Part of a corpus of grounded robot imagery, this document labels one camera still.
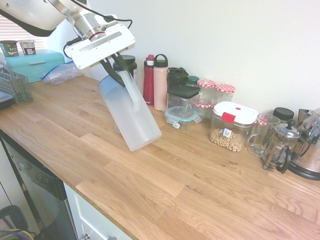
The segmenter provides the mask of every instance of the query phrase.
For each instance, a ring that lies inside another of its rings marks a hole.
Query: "translucent plastic jug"
[[[127,71],[118,74],[125,87],[107,76],[98,89],[130,151],[135,151],[160,138],[162,133],[132,77]]]

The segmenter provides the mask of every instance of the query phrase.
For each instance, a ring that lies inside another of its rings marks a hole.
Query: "pink water bottle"
[[[151,54],[144,61],[143,98],[151,106],[154,104],[154,63],[155,56]]]
[[[153,85],[154,85],[154,109],[163,111],[167,108],[167,75],[168,59],[164,54],[158,54],[154,59]]]

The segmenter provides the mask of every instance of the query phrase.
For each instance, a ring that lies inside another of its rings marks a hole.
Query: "teal bread box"
[[[8,56],[5,58],[9,70],[28,77],[29,83],[40,81],[55,66],[65,63],[60,52],[44,49],[33,55]]]

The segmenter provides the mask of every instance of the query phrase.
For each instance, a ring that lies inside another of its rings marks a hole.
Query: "red water bottle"
[[[147,105],[154,104],[154,64],[155,56],[148,55],[144,61],[143,98]]]

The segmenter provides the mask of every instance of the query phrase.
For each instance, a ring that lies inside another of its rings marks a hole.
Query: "dishwasher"
[[[45,239],[76,240],[75,225],[62,180],[4,132],[1,132],[1,138],[12,167],[16,167],[16,175],[19,174],[30,195],[28,204],[34,206],[40,218],[37,223]]]

